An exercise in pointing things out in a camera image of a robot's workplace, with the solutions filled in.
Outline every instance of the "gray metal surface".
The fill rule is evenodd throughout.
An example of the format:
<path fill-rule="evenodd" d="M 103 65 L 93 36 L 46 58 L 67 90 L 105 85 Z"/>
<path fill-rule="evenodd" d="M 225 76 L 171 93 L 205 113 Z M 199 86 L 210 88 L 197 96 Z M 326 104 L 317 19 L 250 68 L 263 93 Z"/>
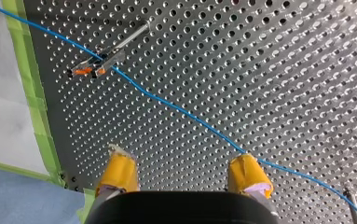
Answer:
<path fill-rule="evenodd" d="M 27 16 L 90 49 L 145 20 L 121 69 L 258 158 L 357 190 L 357 1 L 33 1 Z M 223 190 L 238 155 L 195 121 L 117 74 L 68 78 L 87 57 L 32 30 L 48 119 L 70 188 L 92 188 L 108 144 L 135 155 L 142 189 Z M 308 180 L 265 167 L 284 222 L 349 223 L 350 209 Z"/>

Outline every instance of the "green tape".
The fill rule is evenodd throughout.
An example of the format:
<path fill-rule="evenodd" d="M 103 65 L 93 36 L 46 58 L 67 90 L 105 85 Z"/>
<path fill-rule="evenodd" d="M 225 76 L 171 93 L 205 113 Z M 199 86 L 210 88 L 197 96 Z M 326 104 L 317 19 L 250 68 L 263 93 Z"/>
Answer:
<path fill-rule="evenodd" d="M 22 18 L 26 18 L 22 0 L 2 0 L 2 5 L 3 9 L 19 15 Z M 18 61 L 21 82 L 33 122 L 35 139 L 44 165 L 49 172 L 49 176 L 2 163 L 0 163 L 0 169 L 47 180 L 64 186 L 65 183 L 60 179 L 61 166 L 48 125 L 45 94 L 39 76 L 30 29 L 27 24 L 16 21 L 10 17 L 7 17 L 7 28 L 10 31 L 16 59 Z"/>
<path fill-rule="evenodd" d="M 48 175 L 41 175 L 37 172 L 28 171 L 25 169 L 21 169 L 21 168 L 15 167 L 15 166 L 6 165 L 3 163 L 0 163 L 0 170 L 9 171 L 9 172 L 13 172 L 16 174 L 21 174 L 21 175 L 26 175 L 26 176 L 40 179 L 40 180 L 51 181 L 50 176 L 48 176 Z"/>
<path fill-rule="evenodd" d="M 83 194 L 85 195 L 85 205 L 83 206 L 83 208 L 76 211 L 76 214 L 78 215 L 79 220 L 82 224 L 85 223 L 90 208 L 96 198 L 96 193 L 93 189 L 83 189 Z"/>

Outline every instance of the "blue wire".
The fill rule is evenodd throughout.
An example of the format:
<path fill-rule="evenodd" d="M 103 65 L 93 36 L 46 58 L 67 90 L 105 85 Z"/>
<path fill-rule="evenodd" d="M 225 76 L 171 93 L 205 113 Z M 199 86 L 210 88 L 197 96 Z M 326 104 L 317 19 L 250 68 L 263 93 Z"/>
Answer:
<path fill-rule="evenodd" d="M 87 52 L 88 54 L 90 54 L 91 56 L 99 59 L 99 60 L 102 60 L 102 58 L 97 55 L 96 53 L 92 52 L 91 50 L 89 49 L 85 49 L 83 46 L 77 44 L 75 41 L 72 41 L 70 39 L 67 39 L 66 37 L 64 37 L 63 35 L 59 35 L 53 31 L 50 31 L 48 30 L 47 28 L 41 26 L 41 25 L 38 25 L 34 22 L 31 22 L 31 21 L 27 21 L 21 17 L 18 17 L 8 11 L 5 11 L 3 10 L 2 8 L 0 8 L 0 12 L 6 14 L 7 16 L 9 17 L 12 17 L 18 21 L 21 21 L 23 23 L 26 23 L 28 25 L 31 25 L 33 26 L 34 28 L 37 28 L 39 30 L 42 30 L 44 31 L 45 33 L 47 34 L 50 34 L 50 35 L 55 35 L 57 36 L 58 38 L 60 38 L 61 40 L 64 40 L 72 45 L 74 45 L 75 47 L 79 48 L 79 49 L 82 49 L 84 50 L 85 52 Z M 146 91 L 144 90 L 140 85 L 138 85 L 134 80 L 132 80 L 130 77 L 128 77 L 125 73 L 123 73 L 122 71 L 120 71 L 117 67 L 113 66 L 112 69 L 117 72 L 118 74 L 120 74 L 122 77 L 124 77 L 126 80 L 129 81 L 129 83 L 134 86 L 135 88 L 137 88 L 140 92 L 142 92 L 144 95 L 148 96 L 149 98 L 152 98 L 152 99 L 155 99 L 161 103 L 163 103 L 164 105 L 167 105 L 171 108 L 174 108 L 178 111 L 180 111 L 181 113 L 187 115 L 188 117 L 194 119 L 195 121 L 197 121 L 198 123 L 202 124 L 204 127 L 206 127 L 207 129 L 209 129 L 211 132 L 215 133 L 216 135 L 218 135 L 219 137 L 223 138 L 225 141 L 227 141 L 231 146 L 233 146 L 235 149 L 237 149 L 239 152 L 241 153 L 246 153 L 246 150 L 242 149 L 241 147 L 239 147 L 238 145 L 236 145 L 232 140 L 230 140 L 227 136 L 225 136 L 224 134 L 220 133 L 219 131 L 217 131 L 215 128 L 213 128 L 211 125 L 209 125 L 208 123 L 206 123 L 205 121 L 203 121 L 202 119 L 199 119 L 197 118 L 196 116 L 190 114 L 189 112 L 187 112 L 186 110 L 184 110 L 183 108 L 179 107 L 178 105 L 174 105 L 172 104 L 171 102 L 169 101 L 166 101 L 154 94 L 152 94 L 151 92 L 149 91 Z M 288 172 L 288 173 L 291 173 L 293 175 L 299 175 L 299 176 L 302 176 L 310 181 L 313 181 L 317 184 L 319 184 L 320 186 L 326 188 L 326 189 L 329 189 L 331 190 L 332 192 L 334 192 L 336 195 L 338 195 L 341 199 L 343 199 L 346 203 L 348 203 L 356 212 L 357 212 L 357 206 L 352 203 L 346 196 L 344 196 L 342 193 L 340 193 L 338 190 L 332 188 L 331 186 L 323 183 L 321 180 L 318 180 L 310 175 L 305 175 L 305 174 L 302 174 L 302 173 L 299 173 L 297 171 L 294 171 L 294 170 L 291 170 L 291 169 L 288 169 L 286 167 L 283 167 L 283 166 L 280 166 L 280 165 L 277 165 L 275 163 L 272 163 L 270 161 L 265 161 L 265 160 L 262 160 L 262 159 L 257 159 L 259 162 L 261 163 L 264 163 L 265 165 L 268 165 L 268 166 L 271 166 L 271 167 L 274 167 L 276 169 L 279 169 L 279 170 L 283 170 L 285 172 Z"/>

